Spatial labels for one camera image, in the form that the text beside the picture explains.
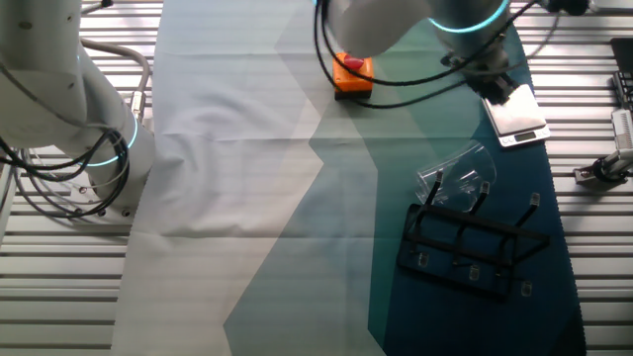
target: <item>black wire rack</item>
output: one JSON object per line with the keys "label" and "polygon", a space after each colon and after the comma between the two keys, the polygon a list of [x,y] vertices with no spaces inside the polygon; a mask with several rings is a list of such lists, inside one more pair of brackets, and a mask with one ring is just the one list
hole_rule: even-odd
{"label": "black wire rack", "polygon": [[[424,205],[412,204],[408,208],[398,265],[463,292],[500,301],[511,295],[515,282],[521,282],[521,295],[529,297],[533,281],[516,278],[515,267],[550,244],[549,235],[521,228],[538,209],[540,196],[532,194],[525,214],[515,225],[511,225],[477,216],[478,209],[490,192],[488,182],[482,184],[479,198],[467,213],[432,204],[441,184],[440,171]],[[458,227],[456,235],[448,238],[432,236],[438,229],[424,228],[425,218]],[[467,247],[467,229],[482,231],[485,238],[495,239],[495,251]],[[527,248],[520,249],[519,241],[523,239],[525,243],[522,244]]]}

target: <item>clear plastic cup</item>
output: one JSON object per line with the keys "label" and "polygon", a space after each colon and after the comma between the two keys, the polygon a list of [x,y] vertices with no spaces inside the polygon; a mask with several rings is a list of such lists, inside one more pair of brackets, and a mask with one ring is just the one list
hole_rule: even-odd
{"label": "clear plastic cup", "polygon": [[479,197],[482,183],[491,185],[497,179],[495,162],[488,150],[477,141],[470,141],[464,148],[444,158],[443,163],[424,167],[417,171],[417,197],[424,204],[435,184],[438,171],[443,172],[433,205],[469,212]]}

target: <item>table surface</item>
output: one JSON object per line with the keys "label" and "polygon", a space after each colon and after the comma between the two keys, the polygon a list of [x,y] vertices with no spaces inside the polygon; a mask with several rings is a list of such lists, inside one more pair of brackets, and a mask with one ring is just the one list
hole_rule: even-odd
{"label": "table surface", "polygon": [[[153,64],[161,11],[162,1],[119,0],[82,19],[80,35],[128,46]],[[526,53],[544,40],[552,21],[540,8],[516,21]],[[617,104],[608,79],[617,66],[608,41],[633,36],[632,21],[563,17],[552,43],[530,63],[552,131],[547,151],[590,356],[633,356],[633,182],[595,193],[577,186],[572,174],[615,149],[610,113]],[[140,68],[115,55],[89,54],[129,97]],[[152,116],[151,95],[145,116]],[[62,158],[47,153],[49,162]],[[54,222],[19,196],[5,213],[10,217],[0,246],[0,356],[108,355],[130,227]]]}

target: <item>orange block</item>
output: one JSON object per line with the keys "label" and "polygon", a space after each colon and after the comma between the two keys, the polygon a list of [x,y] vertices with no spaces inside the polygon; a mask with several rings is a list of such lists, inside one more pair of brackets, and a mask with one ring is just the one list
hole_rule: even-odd
{"label": "orange block", "polygon": [[[354,58],[347,53],[337,53],[336,57],[340,59],[345,65],[358,72],[359,74],[363,74],[367,77],[374,77],[374,66],[372,64],[372,58]],[[349,73],[345,68],[338,65],[336,60],[332,60],[333,68],[334,68],[334,82],[341,89],[340,91],[336,89],[335,98],[339,99],[347,99],[350,97],[353,98],[369,98],[372,94],[372,89],[374,88],[374,83],[367,81],[365,79],[361,79],[359,77],[354,76]]]}

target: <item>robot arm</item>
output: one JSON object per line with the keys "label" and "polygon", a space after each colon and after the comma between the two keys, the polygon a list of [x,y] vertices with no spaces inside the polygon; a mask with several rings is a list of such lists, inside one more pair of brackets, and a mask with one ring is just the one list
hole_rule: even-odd
{"label": "robot arm", "polygon": [[[109,206],[132,211],[153,162],[153,136],[136,120],[140,108],[133,113],[84,49],[81,0],[0,0],[0,8],[0,137],[14,148],[55,145],[72,158],[93,151],[85,171],[95,193],[114,197],[125,176]],[[126,143],[126,168],[114,144],[97,147],[104,130]]]}
{"label": "robot arm", "polygon": [[[338,44],[349,54],[365,58],[380,54],[419,21],[428,18],[435,34],[455,58],[476,53],[509,18],[510,0],[329,0],[327,21]],[[588,0],[539,0],[550,12],[582,15]],[[507,66],[498,41],[471,66],[495,70]]]}

